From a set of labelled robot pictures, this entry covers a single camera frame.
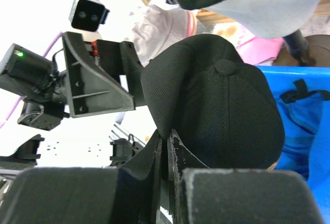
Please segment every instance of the hat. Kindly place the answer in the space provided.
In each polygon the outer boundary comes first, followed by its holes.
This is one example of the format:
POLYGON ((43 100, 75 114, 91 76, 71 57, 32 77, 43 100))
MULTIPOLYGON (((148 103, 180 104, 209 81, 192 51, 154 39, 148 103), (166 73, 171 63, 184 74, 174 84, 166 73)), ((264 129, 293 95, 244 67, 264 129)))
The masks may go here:
POLYGON ((261 70, 217 35, 167 48, 142 71, 145 101, 161 138, 175 129, 211 168, 268 168, 279 159, 284 128, 261 70))
POLYGON ((192 11, 182 8, 163 10, 156 5, 149 5, 141 8, 137 17, 138 21, 125 40, 134 43, 143 66, 170 45, 197 33, 203 33, 205 28, 197 21, 192 11))

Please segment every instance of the white surface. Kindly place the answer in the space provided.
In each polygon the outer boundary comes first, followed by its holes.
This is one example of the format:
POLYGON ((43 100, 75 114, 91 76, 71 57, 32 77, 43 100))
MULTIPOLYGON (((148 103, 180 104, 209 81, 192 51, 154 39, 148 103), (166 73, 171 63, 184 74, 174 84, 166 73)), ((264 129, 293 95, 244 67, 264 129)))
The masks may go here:
MULTIPOLYGON (((122 41, 125 37, 127 14, 141 5, 140 0, 100 0, 110 9, 107 23, 101 25, 99 32, 105 40, 122 41)), ((43 54, 54 36, 68 28, 69 11, 73 0, 0 0, 2 18, 0 23, 0 59, 12 43, 24 46, 38 54, 43 54)), ((61 41, 50 52, 48 58, 61 49, 61 41)), ((58 57, 59 69, 64 70, 63 54, 58 57)), ((17 96, 0 90, 0 119, 3 119, 17 96)), ((62 124, 50 132, 17 125, 22 103, 9 122, 0 129, 0 156, 8 156, 27 139, 42 134, 46 141, 40 151, 49 154, 42 156, 40 165, 93 166, 108 163, 110 152, 103 151, 109 144, 109 134, 116 114, 64 119, 62 124), (89 147, 103 146, 97 153, 88 152, 89 147), (55 149, 46 150, 50 145, 55 149)))
POLYGON ((225 0, 208 10, 226 15, 264 39, 280 38, 300 29, 320 0, 225 0))

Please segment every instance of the wooden table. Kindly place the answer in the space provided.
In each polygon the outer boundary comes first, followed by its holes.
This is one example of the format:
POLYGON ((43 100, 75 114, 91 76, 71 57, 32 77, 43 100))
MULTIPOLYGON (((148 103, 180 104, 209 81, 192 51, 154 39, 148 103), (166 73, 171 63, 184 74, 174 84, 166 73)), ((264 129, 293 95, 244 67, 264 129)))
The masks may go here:
MULTIPOLYGON (((321 0, 314 12, 314 15, 327 15, 330 14, 330 0, 321 0)), ((197 13, 197 18, 204 24, 217 24, 234 22, 233 19, 224 15, 201 9, 197 13)))

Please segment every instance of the black hat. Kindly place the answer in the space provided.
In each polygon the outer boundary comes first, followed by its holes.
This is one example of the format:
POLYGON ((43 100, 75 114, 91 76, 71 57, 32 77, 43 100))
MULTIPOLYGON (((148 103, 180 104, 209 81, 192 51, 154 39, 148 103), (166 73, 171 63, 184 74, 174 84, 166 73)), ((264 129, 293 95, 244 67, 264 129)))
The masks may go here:
POLYGON ((175 129, 211 168, 268 168, 284 128, 262 71, 220 36, 197 35, 163 51, 143 70, 145 101, 164 141, 175 129))

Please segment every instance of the blue bag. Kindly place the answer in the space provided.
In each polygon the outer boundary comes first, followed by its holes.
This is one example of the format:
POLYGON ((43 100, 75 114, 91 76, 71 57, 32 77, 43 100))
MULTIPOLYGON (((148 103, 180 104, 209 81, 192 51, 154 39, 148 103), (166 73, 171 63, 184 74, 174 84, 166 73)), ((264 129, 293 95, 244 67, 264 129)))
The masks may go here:
POLYGON ((330 223, 330 70, 260 67, 275 97, 285 129, 276 169, 299 173, 330 223))

